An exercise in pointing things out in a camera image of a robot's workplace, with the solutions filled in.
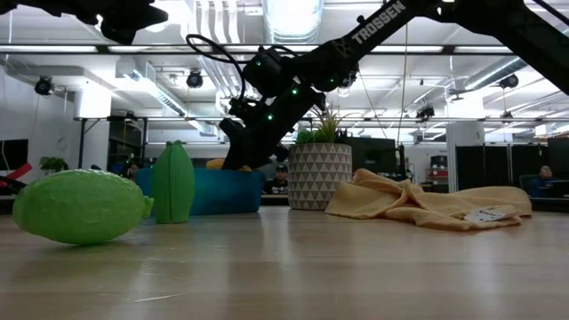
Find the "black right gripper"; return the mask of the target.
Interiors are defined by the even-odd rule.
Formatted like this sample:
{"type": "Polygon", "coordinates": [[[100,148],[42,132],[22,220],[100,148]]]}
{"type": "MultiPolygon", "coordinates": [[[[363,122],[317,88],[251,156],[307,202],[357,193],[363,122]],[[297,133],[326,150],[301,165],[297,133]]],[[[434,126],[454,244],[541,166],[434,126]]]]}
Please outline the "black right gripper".
{"type": "Polygon", "coordinates": [[[283,163],[289,156],[289,149],[277,143],[313,107],[325,107],[324,93],[316,92],[310,86],[291,86],[269,105],[260,101],[254,106],[246,104],[239,112],[245,127],[228,118],[222,120],[220,128],[230,143],[222,169],[237,171],[248,166],[266,171],[273,164],[283,163]],[[259,157],[256,148],[274,149],[259,157]]]}

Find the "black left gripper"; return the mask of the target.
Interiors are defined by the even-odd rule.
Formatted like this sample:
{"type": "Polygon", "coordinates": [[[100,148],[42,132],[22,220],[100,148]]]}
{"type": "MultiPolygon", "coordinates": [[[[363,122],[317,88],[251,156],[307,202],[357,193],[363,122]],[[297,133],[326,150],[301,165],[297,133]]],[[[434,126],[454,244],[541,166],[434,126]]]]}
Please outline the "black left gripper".
{"type": "Polygon", "coordinates": [[[102,35],[119,44],[132,44],[138,30],[168,21],[168,13],[151,4],[144,0],[1,0],[1,14],[25,5],[56,17],[75,15],[91,25],[101,16],[102,35]]]}

